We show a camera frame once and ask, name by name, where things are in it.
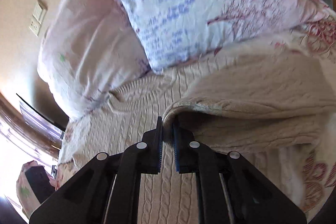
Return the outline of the pink floral pillow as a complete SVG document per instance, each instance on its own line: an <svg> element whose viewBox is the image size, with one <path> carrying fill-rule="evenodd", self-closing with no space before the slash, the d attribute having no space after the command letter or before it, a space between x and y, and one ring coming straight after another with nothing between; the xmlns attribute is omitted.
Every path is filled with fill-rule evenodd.
<svg viewBox="0 0 336 224"><path fill-rule="evenodd" d="M62 0L42 39L37 72L74 121L109 92L150 71L126 13L114 0Z"/></svg>

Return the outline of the wooden window frame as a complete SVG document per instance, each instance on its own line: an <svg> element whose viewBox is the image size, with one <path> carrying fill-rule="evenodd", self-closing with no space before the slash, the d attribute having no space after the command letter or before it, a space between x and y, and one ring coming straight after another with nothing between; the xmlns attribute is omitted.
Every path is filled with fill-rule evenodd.
<svg viewBox="0 0 336 224"><path fill-rule="evenodd" d="M26 141L38 147L40 150L50 155L58 161L60 147L59 141L52 141L37 130L29 126L17 109L1 94L1 122L5 122L9 128L13 129Z"/></svg>

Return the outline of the white wall switch socket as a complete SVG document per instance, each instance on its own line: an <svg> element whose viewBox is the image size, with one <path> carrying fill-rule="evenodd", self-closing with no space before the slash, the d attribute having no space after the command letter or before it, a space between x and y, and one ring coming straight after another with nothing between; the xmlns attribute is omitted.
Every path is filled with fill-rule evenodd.
<svg viewBox="0 0 336 224"><path fill-rule="evenodd" d="M29 30L36 36L39 36L39 32L42 27L42 23L48 11L47 5L43 0L37 0L30 18Z"/></svg>

